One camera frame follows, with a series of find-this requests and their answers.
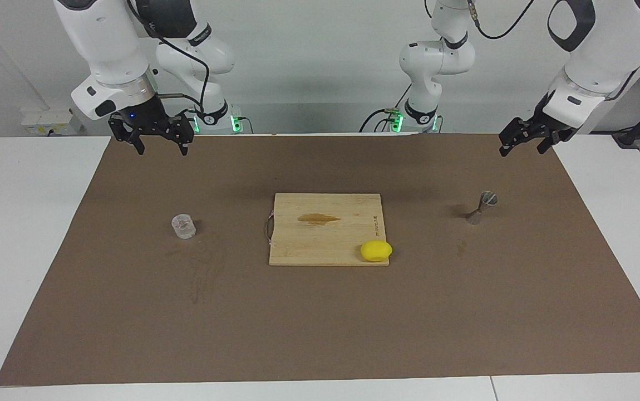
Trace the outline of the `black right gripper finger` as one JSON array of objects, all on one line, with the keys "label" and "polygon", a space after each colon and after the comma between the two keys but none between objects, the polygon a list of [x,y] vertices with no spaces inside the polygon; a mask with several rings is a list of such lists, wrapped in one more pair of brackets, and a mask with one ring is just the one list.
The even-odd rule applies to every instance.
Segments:
[{"label": "black right gripper finger", "polygon": [[144,155],[145,146],[140,140],[140,130],[127,129],[126,123],[120,114],[109,116],[109,127],[117,142],[126,143],[135,148],[138,155]]},{"label": "black right gripper finger", "polygon": [[178,145],[183,157],[188,154],[188,147],[195,137],[194,129],[186,116],[173,118],[173,142]]}]

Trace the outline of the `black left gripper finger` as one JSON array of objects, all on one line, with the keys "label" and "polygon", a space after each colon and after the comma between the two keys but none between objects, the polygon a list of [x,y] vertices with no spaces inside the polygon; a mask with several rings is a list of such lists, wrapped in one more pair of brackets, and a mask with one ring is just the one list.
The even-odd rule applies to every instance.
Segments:
[{"label": "black left gripper finger", "polygon": [[568,140],[570,140],[576,132],[577,130],[574,128],[569,128],[565,130],[552,130],[537,145],[537,152],[541,155],[548,152],[548,150],[552,148],[554,145],[557,145],[561,142],[567,142]]},{"label": "black left gripper finger", "polygon": [[500,132],[500,155],[506,157],[514,147],[525,144],[535,137],[531,130],[531,121],[523,121],[520,117],[513,118]]}]

